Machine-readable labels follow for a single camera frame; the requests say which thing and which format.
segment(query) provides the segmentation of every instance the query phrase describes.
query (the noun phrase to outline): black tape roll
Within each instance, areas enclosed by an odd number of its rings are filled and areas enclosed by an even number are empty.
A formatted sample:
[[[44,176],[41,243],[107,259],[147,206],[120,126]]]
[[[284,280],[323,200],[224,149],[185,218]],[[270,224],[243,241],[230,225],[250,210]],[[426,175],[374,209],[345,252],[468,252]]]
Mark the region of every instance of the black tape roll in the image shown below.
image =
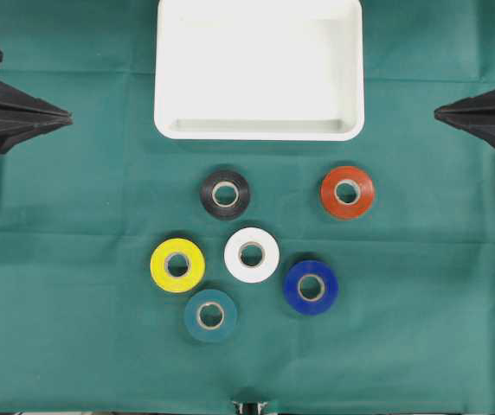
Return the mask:
[[[215,198],[216,190],[221,186],[229,186],[235,190],[235,200],[229,205],[219,204]],[[246,179],[230,170],[216,171],[205,179],[200,197],[205,210],[220,220],[236,219],[248,208],[251,199]]]

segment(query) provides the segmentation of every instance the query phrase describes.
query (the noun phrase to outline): green tablecloth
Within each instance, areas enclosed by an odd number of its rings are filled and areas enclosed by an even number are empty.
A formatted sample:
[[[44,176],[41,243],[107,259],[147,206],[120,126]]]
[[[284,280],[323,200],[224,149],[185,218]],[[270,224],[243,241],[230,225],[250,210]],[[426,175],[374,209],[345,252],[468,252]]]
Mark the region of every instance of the green tablecloth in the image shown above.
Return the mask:
[[[364,0],[367,121],[343,144],[161,137],[156,8],[0,0],[0,79],[75,122],[0,157],[0,411],[224,414],[234,399],[299,413],[495,412],[495,150],[433,118],[495,87],[495,0]],[[347,163],[378,196],[363,219],[337,222],[318,186]],[[254,191],[232,223],[198,200],[223,164]],[[246,225],[280,243],[263,284],[222,261]],[[151,281],[151,252],[170,234],[204,251],[202,287],[236,301],[230,341],[193,341],[190,294]],[[281,295],[308,253],[341,286],[315,318]]]

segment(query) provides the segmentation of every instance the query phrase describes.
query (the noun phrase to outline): white tape roll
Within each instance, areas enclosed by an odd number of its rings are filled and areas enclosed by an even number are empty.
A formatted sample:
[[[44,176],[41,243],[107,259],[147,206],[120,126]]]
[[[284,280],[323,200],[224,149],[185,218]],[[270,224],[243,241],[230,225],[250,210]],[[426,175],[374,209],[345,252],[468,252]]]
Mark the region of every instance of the white tape roll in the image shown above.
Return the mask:
[[[244,264],[241,252],[248,246],[261,250],[261,261],[256,266]],[[230,237],[224,248],[224,262],[228,271],[244,283],[265,281],[279,266],[280,250],[273,236],[256,227],[246,227]]]

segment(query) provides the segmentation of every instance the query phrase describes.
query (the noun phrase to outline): teal tape roll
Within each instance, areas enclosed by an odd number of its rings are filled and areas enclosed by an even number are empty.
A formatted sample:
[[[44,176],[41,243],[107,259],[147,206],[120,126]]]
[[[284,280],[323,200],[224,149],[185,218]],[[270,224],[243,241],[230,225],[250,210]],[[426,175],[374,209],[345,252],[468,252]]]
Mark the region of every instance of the teal tape roll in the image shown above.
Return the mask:
[[[204,312],[209,309],[217,313],[208,320],[204,318]],[[184,311],[186,329],[195,339],[206,343],[226,340],[234,331],[237,319],[238,310],[234,302],[218,290],[198,292],[188,301]]]

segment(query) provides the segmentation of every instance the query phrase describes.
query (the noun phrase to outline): yellow tape roll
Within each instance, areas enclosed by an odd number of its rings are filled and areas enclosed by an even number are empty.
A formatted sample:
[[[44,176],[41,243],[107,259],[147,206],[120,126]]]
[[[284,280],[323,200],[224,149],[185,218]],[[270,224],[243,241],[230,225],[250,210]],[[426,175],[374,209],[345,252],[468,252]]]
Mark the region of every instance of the yellow tape roll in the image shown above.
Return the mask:
[[[169,272],[169,261],[175,255],[183,255],[188,270],[180,277]],[[186,239],[169,239],[156,248],[151,255],[151,277],[155,284],[168,292],[185,292],[194,288],[205,273],[205,259],[200,249]]]

